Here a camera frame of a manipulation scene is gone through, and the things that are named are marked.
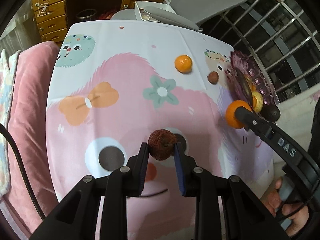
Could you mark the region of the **person's right hand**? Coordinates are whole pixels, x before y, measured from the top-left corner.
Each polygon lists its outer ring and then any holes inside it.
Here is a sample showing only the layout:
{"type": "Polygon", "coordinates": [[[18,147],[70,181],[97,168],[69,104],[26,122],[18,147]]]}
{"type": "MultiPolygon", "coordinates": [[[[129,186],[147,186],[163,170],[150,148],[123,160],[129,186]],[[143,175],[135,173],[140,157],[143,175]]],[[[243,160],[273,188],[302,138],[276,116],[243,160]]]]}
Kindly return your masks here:
{"type": "MultiPolygon", "coordinates": [[[[276,210],[281,208],[281,212],[283,215],[287,216],[291,214],[293,211],[296,211],[301,204],[283,204],[281,201],[280,195],[278,190],[281,188],[282,185],[282,178],[278,178],[275,182],[273,189],[268,193],[268,195],[262,200],[265,207],[270,211],[270,213],[275,217],[276,210]]],[[[308,207],[305,206],[297,213],[293,214],[289,217],[292,220],[291,225],[286,229],[286,233],[289,237],[295,236],[302,228],[306,225],[309,218],[309,210],[308,207]]]]}

